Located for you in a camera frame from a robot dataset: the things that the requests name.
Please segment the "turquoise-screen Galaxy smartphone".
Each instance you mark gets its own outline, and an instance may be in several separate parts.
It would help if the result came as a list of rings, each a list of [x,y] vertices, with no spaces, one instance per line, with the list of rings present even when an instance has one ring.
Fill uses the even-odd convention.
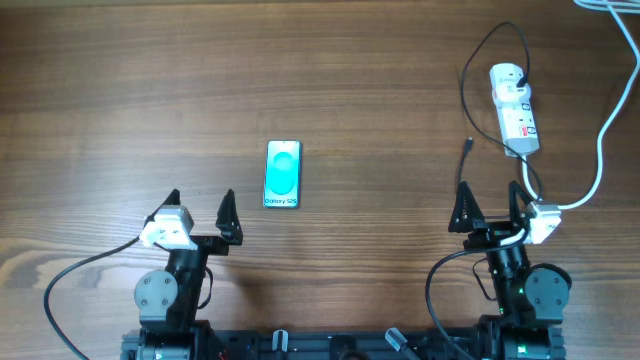
[[[302,144],[271,140],[267,144],[263,205],[294,209],[299,206]]]

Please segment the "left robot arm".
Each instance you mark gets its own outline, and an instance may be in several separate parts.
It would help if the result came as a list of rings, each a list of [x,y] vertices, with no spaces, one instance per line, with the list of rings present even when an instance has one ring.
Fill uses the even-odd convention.
[[[200,300],[204,280],[213,278],[208,258],[226,256],[231,246],[243,242],[234,191],[227,191],[217,211],[218,235],[193,235],[193,226],[177,189],[145,220],[141,241],[166,250],[168,259],[164,269],[143,275],[136,284],[141,329],[122,341],[122,359],[228,357],[210,322],[198,320],[196,313],[208,304]]]

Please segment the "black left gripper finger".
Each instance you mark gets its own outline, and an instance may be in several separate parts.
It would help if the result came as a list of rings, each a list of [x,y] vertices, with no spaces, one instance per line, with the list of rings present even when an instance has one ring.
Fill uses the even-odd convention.
[[[161,203],[159,208],[163,206],[179,206],[181,204],[181,196],[180,191],[178,189],[173,189],[167,198]]]
[[[232,189],[227,191],[220,203],[215,226],[220,230],[221,237],[225,240],[243,239],[243,231],[236,208],[235,193]]]

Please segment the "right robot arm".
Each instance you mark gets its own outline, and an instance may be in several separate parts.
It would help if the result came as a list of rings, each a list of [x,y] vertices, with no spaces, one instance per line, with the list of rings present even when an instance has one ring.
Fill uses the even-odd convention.
[[[448,230],[467,235],[466,252],[486,255],[499,313],[454,330],[447,348],[459,359],[564,359],[558,326],[572,279],[556,265],[531,264],[526,253],[528,245],[541,244],[560,224],[561,210],[533,200],[515,181],[508,194],[509,217],[491,220],[467,182],[457,187]]]

